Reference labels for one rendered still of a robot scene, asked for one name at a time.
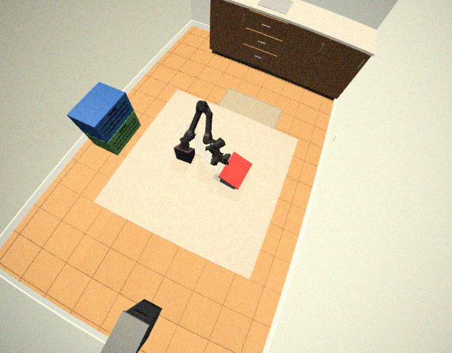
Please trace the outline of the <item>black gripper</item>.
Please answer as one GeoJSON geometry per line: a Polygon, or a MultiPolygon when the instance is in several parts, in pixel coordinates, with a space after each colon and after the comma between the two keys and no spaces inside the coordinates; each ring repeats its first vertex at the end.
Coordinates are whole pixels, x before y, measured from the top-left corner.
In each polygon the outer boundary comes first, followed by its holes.
{"type": "Polygon", "coordinates": [[[224,165],[227,164],[229,165],[229,158],[231,157],[230,153],[224,154],[220,152],[220,149],[218,149],[214,154],[212,154],[212,156],[217,156],[220,158],[220,160],[218,162],[223,163],[224,165]]]}

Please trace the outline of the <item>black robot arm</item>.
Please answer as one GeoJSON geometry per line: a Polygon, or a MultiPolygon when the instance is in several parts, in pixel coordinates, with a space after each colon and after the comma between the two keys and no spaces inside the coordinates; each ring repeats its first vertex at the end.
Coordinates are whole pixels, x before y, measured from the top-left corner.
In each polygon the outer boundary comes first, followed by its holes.
{"type": "MultiPolygon", "coordinates": [[[[218,149],[222,148],[226,145],[225,141],[222,138],[218,138],[217,140],[212,138],[212,116],[213,113],[211,109],[209,108],[208,104],[204,100],[199,100],[197,102],[197,105],[195,107],[195,114],[193,116],[193,119],[191,121],[189,129],[183,134],[182,137],[179,138],[180,144],[179,149],[187,151],[189,149],[189,142],[195,138],[195,128],[199,122],[199,119],[201,117],[201,114],[205,114],[206,116],[206,122],[205,122],[205,133],[202,139],[202,142],[205,145],[208,145],[205,147],[205,151],[209,150],[212,154],[214,154],[218,149]],[[212,144],[213,143],[213,144],[212,144]]],[[[211,159],[211,165],[217,165],[218,161],[220,160],[217,156],[212,156],[211,159]]]]}

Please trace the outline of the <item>red lid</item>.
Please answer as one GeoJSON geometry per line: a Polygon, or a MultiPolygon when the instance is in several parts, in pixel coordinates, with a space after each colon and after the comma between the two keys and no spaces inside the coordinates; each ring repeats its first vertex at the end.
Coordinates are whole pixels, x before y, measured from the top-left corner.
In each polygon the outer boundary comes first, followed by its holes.
{"type": "Polygon", "coordinates": [[[233,152],[229,165],[225,165],[218,177],[238,190],[251,166],[252,163],[233,152]]]}

